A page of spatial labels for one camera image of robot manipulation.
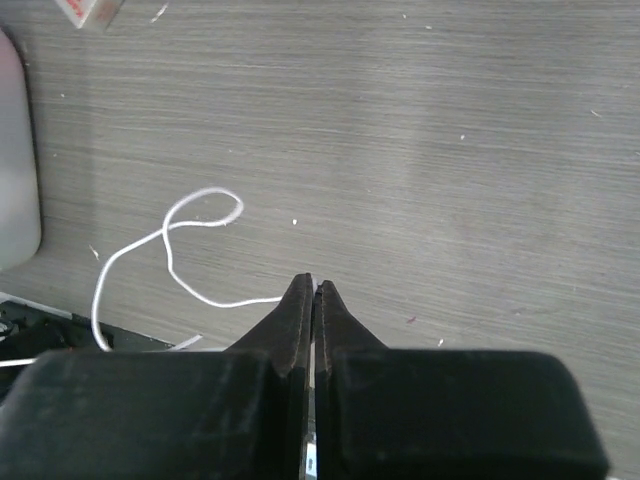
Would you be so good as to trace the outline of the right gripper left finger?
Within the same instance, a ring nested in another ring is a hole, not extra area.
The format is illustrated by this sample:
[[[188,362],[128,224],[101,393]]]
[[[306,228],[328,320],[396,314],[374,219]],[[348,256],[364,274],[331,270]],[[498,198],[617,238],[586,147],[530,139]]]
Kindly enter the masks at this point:
[[[5,479],[297,479],[313,280],[221,352],[50,352],[1,405]]]

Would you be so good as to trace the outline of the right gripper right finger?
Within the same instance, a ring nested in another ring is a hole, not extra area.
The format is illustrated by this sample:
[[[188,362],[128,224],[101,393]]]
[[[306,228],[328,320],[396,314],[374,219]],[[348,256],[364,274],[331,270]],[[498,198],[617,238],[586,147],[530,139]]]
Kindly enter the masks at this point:
[[[533,351],[393,349],[324,282],[314,306],[322,479],[603,479],[574,376]]]

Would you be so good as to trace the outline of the white plastic basket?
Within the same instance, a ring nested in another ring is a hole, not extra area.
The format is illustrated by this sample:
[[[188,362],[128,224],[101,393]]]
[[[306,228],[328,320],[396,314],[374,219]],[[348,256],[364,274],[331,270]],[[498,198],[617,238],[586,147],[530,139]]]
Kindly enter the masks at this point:
[[[24,68],[1,35],[1,269],[28,261],[41,243],[41,214]]]

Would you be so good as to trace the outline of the playing card box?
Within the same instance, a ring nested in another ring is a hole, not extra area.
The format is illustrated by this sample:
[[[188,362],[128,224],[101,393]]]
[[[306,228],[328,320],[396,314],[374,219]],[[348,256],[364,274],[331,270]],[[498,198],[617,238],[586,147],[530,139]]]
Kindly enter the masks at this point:
[[[103,32],[119,12],[123,0],[55,0],[78,30]]]

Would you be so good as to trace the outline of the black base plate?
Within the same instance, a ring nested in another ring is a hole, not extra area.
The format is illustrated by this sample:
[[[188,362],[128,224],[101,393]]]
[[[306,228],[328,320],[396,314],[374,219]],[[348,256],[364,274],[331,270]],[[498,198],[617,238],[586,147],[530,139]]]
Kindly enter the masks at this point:
[[[116,351],[163,351],[172,343],[109,324],[100,325],[109,347]],[[89,318],[1,295],[1,360],[27,360],[49,351],[98,352]]]

